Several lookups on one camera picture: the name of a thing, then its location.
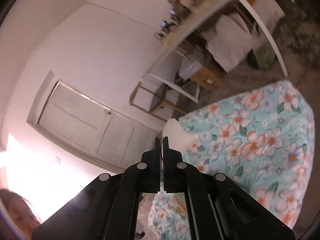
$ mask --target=wooden chair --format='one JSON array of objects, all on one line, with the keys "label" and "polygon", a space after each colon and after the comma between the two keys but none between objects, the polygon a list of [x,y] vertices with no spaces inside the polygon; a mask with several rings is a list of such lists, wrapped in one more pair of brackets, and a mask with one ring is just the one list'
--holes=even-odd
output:
[{"label": "wooden chair", "polygon": [[[136,97],[139,88],[141,88],[141,89],[143,89],[153,95],[153,99],[152,99],[149,110],[143,109],[142,107],[137,106],[136,104],[133,103],[134,98]],[[162,106],[169,106],[169,107],[173,108],[174,110],[178,111],[179,113],[186,115],[187,113],[185,111],[181,110],[174,103],[165,99],[167,92],[168,92],[168,85],[166,85],[164,83],[158,88],[158,90],[156,92],[152,92],[151,90],[143,87],[141,85],[141,82],[139,82],[139,84],[136,86],[136,88],[133,90],[133,92],[130,95],[130,106],[134,106],[135,108],[138,108],[141,111],[143,111],[147,114],[150,114],[153,117],[156,117],[164,122],[167,122],[167,120],[165,120],[155,114],[155,112],[158,111]]]}]

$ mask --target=floral bedsheet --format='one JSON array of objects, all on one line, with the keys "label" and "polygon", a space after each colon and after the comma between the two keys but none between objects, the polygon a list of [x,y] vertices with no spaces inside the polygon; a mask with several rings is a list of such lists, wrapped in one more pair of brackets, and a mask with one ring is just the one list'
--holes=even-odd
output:
[{"label": "floral bedsheet", "polygon": [[[293,228],[313,164],[313,111],[287,80],[238,94],[179,119],[198,141],[183,160],[201,172],[223,172]],[[156,195],[149,228],[158,239],[190,239],[175,194]]]}]

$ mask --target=wooden drawer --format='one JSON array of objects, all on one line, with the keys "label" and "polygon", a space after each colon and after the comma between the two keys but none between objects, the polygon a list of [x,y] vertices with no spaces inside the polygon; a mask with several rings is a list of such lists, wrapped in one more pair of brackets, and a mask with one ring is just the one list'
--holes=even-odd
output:
[{"label": "wooden drawer", "polygon": [[222,84],[224,71],[212,60],[209,52],[205,54],[205,64],[197,73],[190,77],[207,91],[214,90]]}]

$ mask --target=black plastic bracket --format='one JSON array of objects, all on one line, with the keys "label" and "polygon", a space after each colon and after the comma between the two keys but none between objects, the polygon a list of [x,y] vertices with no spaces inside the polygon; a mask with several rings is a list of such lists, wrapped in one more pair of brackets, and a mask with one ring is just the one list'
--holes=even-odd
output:
[{"label": "black plastic bracket", "polygon": [[[160,140],[124,173],[102,174],[37,228],[32,240],[134,240],[141,193],[160,191]],[[201,173],[163,141],[164,190],[185,194],[191,240],[294,240],[290,228],[223,173]]]}]

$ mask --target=white door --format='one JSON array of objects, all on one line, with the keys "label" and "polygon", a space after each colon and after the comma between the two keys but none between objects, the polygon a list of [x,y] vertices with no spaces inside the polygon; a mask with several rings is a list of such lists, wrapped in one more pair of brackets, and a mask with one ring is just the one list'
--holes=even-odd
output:
[{"label": "white door", "polygon": [[156,132],[59,83],[39,126],[65,144],[119,168],[139,162]]}]

